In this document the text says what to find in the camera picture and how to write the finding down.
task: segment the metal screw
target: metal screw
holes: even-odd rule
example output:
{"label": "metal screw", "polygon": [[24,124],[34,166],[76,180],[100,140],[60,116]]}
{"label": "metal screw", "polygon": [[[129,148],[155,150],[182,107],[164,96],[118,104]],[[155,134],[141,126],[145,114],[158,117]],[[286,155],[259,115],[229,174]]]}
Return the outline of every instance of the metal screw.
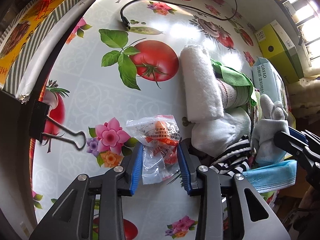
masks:
{"label": "metal screw", "polygon": [[116,166],[116,167],[113,168],[113,170],[115,172],[121,172],[121,171],[123,171],[123,167],[122,166]]}
{"label": "metal screw", "polygon": [[87,175],[85,175],[85,174],[80,174],[79,176],[78,176],[78,180],[79,181],[84,181],[84,180],[86,180],[87,179]]}
{"label": "metal screw", "polygon": [[208,167],[207,167],[207,166],[204,166],[204,165],[199,166],[198,169],[199,169],[200,171],[203,171],[203,172],[208,171]]}
{"label": "metal screw", "polygon": [[240,174],[240,173],[237,173],[235,175],[235,177],[236,177],[237,180],[244,180],[244,176],[242,174]]}

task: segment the blue face mask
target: blue face mask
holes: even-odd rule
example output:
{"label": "blue face mask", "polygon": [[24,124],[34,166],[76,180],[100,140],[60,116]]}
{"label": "blue face mask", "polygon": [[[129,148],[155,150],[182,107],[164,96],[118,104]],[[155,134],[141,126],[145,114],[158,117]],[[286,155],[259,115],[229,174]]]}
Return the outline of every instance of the blue face mask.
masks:
{"label": "blue face mask", "polygon": [[288,160],[264,166],[242,174],[259,193],[275,191],[292,186],[296,182],[297,161]]}

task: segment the pea pod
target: pea pod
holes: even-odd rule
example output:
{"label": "pea pod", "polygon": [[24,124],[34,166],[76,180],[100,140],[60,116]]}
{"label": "pea pod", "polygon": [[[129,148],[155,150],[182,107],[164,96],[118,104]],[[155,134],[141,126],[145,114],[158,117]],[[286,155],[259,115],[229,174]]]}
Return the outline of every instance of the pea pod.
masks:
{"label": "pea pod", "polygon": [[157,29],[151,28],[151,27],[145,27],[145,26],[140,26],[140,27],[131,27],[129,32],[132,33],[140,33],[140,34],[145,34],[145,35],[159,35],[163,32],[158,31]]}

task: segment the floral tablecloth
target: floral tablecloth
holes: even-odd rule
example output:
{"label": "floral tablecloth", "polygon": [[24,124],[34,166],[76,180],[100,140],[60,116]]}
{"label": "floral tablecloth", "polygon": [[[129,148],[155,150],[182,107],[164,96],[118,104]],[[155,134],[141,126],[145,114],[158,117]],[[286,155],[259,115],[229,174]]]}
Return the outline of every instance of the floral tablecloth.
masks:
{"label": "floral tablecloth", "polygon": [[[234,9],[223,0],[139,1],[124,10],[131,23],[126,31],[119,12],[129,1],[96,0],[52,68],[43,97],[49,116],[84,130],[88,140],[82,151],[54,139],[36,143],[32,184],[38,221],[79,174],[104,174],[132,153],[135,140],[125,128],[127,120],[172,114],[182,138],[191,136],[178,60],[184,45],[202,44],[213,59],[252,78],[250,66],[261,53],[253,26],[239,13],[220,21],[170,4],[230,17]],[[45,131],[63,135],[48,122]],[[140,185],[134,197],[123,197],[127,240],[195,239],[199,198],[187,196],[180,178],[171,180]]]}

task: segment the plastic bag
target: plastic bag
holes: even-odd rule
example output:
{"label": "plastic bag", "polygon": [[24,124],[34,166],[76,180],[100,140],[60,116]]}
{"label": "plastic bag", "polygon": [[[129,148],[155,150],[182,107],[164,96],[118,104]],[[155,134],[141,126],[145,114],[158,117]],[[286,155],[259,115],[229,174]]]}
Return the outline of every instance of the plastic bag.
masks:
{"label": "plastic bag", "polygon": [[153,184],[172,177],[178,170],[179,128],[173,115],[157,115],[127,121],[131,136],[143,147],[143,184]]}

